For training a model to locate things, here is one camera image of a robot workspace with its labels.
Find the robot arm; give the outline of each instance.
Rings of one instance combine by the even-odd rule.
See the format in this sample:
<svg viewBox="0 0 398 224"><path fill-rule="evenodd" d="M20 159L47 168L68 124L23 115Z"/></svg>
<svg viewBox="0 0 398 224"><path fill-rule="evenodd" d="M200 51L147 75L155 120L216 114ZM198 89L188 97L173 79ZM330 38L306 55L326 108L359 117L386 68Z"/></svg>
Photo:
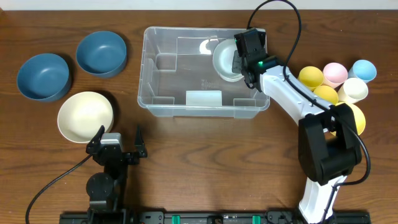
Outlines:
<svg viewBox="0 0 398 224"><path fill-rule="evenodd" d="M299 120L305 118L307 115L321 114L324 111L316 106L313 106L308 100L306 100L300 93L297 93L284 79L283 66L275 66L267 69L265 73L260 76L261 90L273 98L281 107L293 118L296 124L299 124ZM309 89L303 86L287 68L286 73L290 75L290 80L306 94L315 96ZM317 98L317 102L323 106L329 108L330 103ZM298 209L300 213L307 221L307 223L320 223L322 216L328 203L329 196L333 190L333 186L337 182L344 182L347 178L346 175L340 175L331 179L325 185L320 185L318 182L312 181L307 178L305 186L305 192L303 199L300 201ZM332 200L335 201L337 194L334 195ZM333 214L332 206L329 207L326 219L331 217Z"/></svg>
<svg viewBox="0 0 398 224"><path fill-rule="evenodd" d="M354 136L341 124L333 120L331 114L312 105L285 81L282 63L269 57L265 51L265 33L256 29L234 36L240 69L249 88L257 88L273 98L293 118L298 125L298 158L307 175L303 199L298 206L301 216L307 223L320 223L328 199L336 183L342 183L353 167L361 162L361 151ZM289 80L317 103L328 108L355 128L353 112L346 105L333 106L317 98L303 86L286 68ZM324 132L336 131L334 139L325 139ZM333 214L332 205L328 208L326 219Z"/></svg>
<svg viewBox="0 0 398 224"><path fill-rule="evenodd" d="M300 93L297 93L286 81L283 76L283 66L277 65L267 69L265 73L260 76L261 90L272 99L274 99L281 107L293 118L296 124L299 120L308 114L320 114L322 109L313 106L307 99ZM304 93L309 96L317 98L308 88L301 84L286 68L286 74L289 75L290 80L300 88ZM331 103L317 98L317 102L321 103L324 107L329 108Z"/></svg>

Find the wooden table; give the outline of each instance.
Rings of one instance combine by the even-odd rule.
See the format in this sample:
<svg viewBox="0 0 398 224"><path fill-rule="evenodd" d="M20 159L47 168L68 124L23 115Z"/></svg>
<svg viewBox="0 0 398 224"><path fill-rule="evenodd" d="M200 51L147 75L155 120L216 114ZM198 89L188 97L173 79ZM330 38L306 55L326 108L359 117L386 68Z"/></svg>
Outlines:
<svg viewBox="0 0 398 224"><path fill-rule="evenodd" d="M67 141L57 128L62 103L81 91L113 96L113 131L132 150L136 126L143 129L149 157L129 170L126 203L167 211L258 211L296 207L306 177L297 159L297 126L271 102L254 119L156 118L137 104L142 40L149 26L245 27L250 11L47 11L0 16L0 223L22 223L32 197L85 156L85 145ZM367 119L361 135L372 157L370 178L340 190L335 209L371 213L373 223L397 223L398 204L398 13L397 11L301 11L303 32L290 61L301 68L339 62L350 68L372 61L377 78L357 105ZM297 33L292 11L263 11L269 52L285 58ZM84 36L111 30L128 44L126 69L111 79L78 68L75 51ZM21 65L52 52L69 63L73 86L53 103L24 98L16 87ZM360 178L364 162L349 180ZM89 160L49 188L34 205L31 223L58 223L64 211L85 211L88 178L102 167Z"/></svg>

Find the clear plastic bin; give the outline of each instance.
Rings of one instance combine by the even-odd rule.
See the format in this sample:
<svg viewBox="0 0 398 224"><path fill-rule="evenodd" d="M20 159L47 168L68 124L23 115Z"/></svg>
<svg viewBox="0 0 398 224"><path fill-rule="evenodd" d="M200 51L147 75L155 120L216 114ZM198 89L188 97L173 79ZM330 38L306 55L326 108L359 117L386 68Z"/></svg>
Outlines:
<svg viewBox="0 0 398 224"><path fill-rule="evenodd" d="M144 33L138 104L155 116L253 118L269 96L244 80L227 82L213 67L213 52L244 29L149 27Z"/></svg>

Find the light blue cup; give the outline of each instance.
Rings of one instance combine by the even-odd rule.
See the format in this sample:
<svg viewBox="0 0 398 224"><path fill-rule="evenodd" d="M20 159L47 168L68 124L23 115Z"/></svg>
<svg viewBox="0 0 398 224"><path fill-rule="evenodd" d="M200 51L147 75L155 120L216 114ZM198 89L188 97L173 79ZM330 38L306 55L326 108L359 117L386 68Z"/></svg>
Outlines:
<svg viewBox="0 0 398 224"><path fill-rule="evenodd" d="M360 78L365 83L372 81L376 75L376 67L368 60L357 60L348 72L348 78Z"/></svg>

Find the cup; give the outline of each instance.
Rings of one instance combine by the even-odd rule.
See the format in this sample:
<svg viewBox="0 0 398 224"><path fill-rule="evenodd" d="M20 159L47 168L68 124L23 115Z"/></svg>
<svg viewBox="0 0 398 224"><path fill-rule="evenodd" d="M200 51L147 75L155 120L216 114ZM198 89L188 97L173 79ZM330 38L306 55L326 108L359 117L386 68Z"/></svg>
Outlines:
<svg viewBox="0 0 398 224"><path fill-rule="evenodd" d="M323 68L323 75L323 84L336 88L347 80L348 72L342 64L332 62Z"/></svg>
<svg viewBox="0 0 398 224"><path fill-rule="evenodd" d="M376 75L376 67L368 60L357 60L348 72L348 78L360 78L365 83L372 81Z"/></svg>
<svg viewBox="0 0 398 224"><path fill-rule="evenodd" d="M338 106L338 105L340 105L342 103L346 103L353 110L354 119L355 119L355 125L356 125L356 131L358 132L358 135L362 134L362 132L365 130L365 126L366 126L365 115L363 114L363 112L361 111L360 108L358 108L356 105L354 105L352 103L339 102L339 103L337 103L336 106Z"/></svg>
<svg viewBox="0 0 398 224"><path fill-rule="evenodd" d="M330 86L325 86L325 85L318 86L318 87L316 87L316 89L314 89L313 92L320 98L322 98L326 101L329 101L333 105L336 105L338 102L337 92L334 88L332 88Z"/></svg>
<svg viewBox="0 0 398 224"><path fill-rule="evenodd" d="M314 66L307 66L301 69L298 80L311 91L320 86L323 81L322 71Z"/></svg>
<svg viewBox="0 0 398 224"><path fill-rule="evenodd" d="M338 91L340 102L356 103L369 93L367 84L360 78L349 78Z"/></svg>

